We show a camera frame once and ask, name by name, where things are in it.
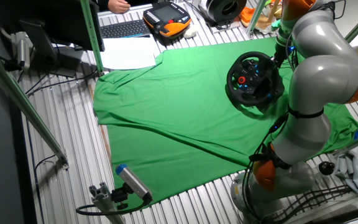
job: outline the green cloth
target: green cloth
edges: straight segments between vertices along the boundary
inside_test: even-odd
[[[273,122],[287,110],[292,71],[282,68],[284,95],[263,115],[236,110],[226,75],[244,52],[274,54],[275,39],[167,50],[157,66],[114,71],[94,94],[99,124],[108,126],[113,167],[126,163],[153,192],[155,202],[244,169]],[[344,105],[328,105],[331,151],[353,140],[358,123]],[[122,180],[115,175],[115,185]],[[140,205],[129,196],[129,207]]]

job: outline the desk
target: desk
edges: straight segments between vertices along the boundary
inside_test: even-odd
[[[164,50],[172,50],[172,49],[181,49],[187,47],[199,47],[205,45],[213,45],[213,44],[223,44],[237,41],[249,40],[250,38],[246,34],[246,28],[244,26],[240,26],[231,30],[223,31],[220,33],[213,34],[209,26],[205,23],[205,20],[195,12],[188,4],[181,2],[178,5],[184,8],[189,12],[191,17],[191,25],[197,28],[197,35],[190,39],[174,39],[168,40],[161,44],[157,40],[155,40],[155,45],[153,46],[154,57],[157,57]],[[256,0],[247,1],[247,7],[256,7]],[[146,9],[151,8],[151,4],[144,6],[136,6],[131,8],[128,12],[124,14],[113,14],[111,12],[100,12],[99,13],[99,24],[100,26],[108,26],[111,24],[116,24],[118,22],[127,22],[142,19],[143,12]],[[253,35],[254,38],[264,38],[264,37],[272,37],[274,34],[263,35],[259,32],[256,32]]]
[[[167,49],[249,40],[243,27],[212,34],[203,19],[195,19],[193,11],[189,10],[190,8],[187,5],[182,6],[190,12],[193,24],[198,28],[197,36],[192,39],[175,40],[166,46],[156,42],[154,46],[155,57]],[[256,7],[256,3],[254,0],[249,0],[247,6]],[[99,15],[99,21],[101,26],[106,26],[111,23],[140,19],[142,11],[148,7],[150,6],[134,7],[123,15],[102,12]],[[257,34],[254,37],[263,38],[265,36]],[[92,52],[86,52],[82,60],[76,77],[89,74],[96,68]],[[21,87],[24,91],[27,91],[42,76],[42,74],[37,73],[32,73],[30,77],[25,76],[21,82]],[[104,140],[104,131],[98,126],[98,119],[93,113],[92,92],[88,88],[94,86],[97,79],[97,77],[91,77],[87,81],[81,80],[78,83],[70,82],[57,85],[52,89],[46,88],[38,91],[30,97],[31,103],[50,128],[58,143],[65,148],[70,160],[70,168],[67,171],[53,166],[56,162],[55,158],[50,159],[51,162],[42,164],[37,170],[46,223],[109,223],[105,217],[86,217],[75,213],[76,207],[91,204],[91,194],[88,191],[90,185],[98,186],[100,182],[104,181],[110,189],[113,189],[114,186],[108,141]],[[41,85],[45,86],[65,80],[67,79],[64,77],[49,75]],[[347,107],[353,117],[358,120],[358,103],[350,104]],[[51,150],[37,132],[31,126],[29,129],[34,147],[35,162],[51,156]],[[24,132],[27,155],[30,157],[30,142],[25,122]],[[308,163],[315,166],[321,161],[329,161],[329,158],[321,155],[308,161]],[[33,173],[31,175],[34,186],[34,175]],[[230,185],[235,175],[228,175],[180,193],[141,212],[124,215],[124,218],[127,223],[242,223],[242,213],[235,208],[230,198]],[[330,177],[327,184],[319,187],[334,187],[342,184],[337,178]],[[39,223],[41,223],[35,191],[34,196],[37,217]],[[294,200],[296,200],[296,197],[284,199],[287,205]],[[335,203],[336,206],[343,205],[343,203],[338,202],[331,202],[329,205]],[[327,206],[313,207],[313,209],[321,210],[320,215],[332,211],[325,209]],[[297,217],[305,217],[310,213],[312,211],[307,208]]]

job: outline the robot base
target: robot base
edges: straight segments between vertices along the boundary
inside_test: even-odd
[[[245,174],[246,173],[243,172],[234,178],[230,186],[231,199],[234,202],[234,205],[244,214],[245,223],[259,223],[259,221],[257,221],[250,213],[249,208],[244,202],[242,181]],[[285,208],[280,199],[274,200],[273,202],[252,202],[252,205],[257,214],[261,217],[269,216]]]

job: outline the black knob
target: black knob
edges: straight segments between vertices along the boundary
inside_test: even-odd
[[[318,166],[318,170],[323,175],[333,174],[334,169],[335,169],[335,164],[333,162],[324,161],[324,162],[320,163],[320,165]]]

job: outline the white paper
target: white paper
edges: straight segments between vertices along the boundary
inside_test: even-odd
[[[104,68],[129,70],[155,65],[152,37],[103,39],[101,58]]]

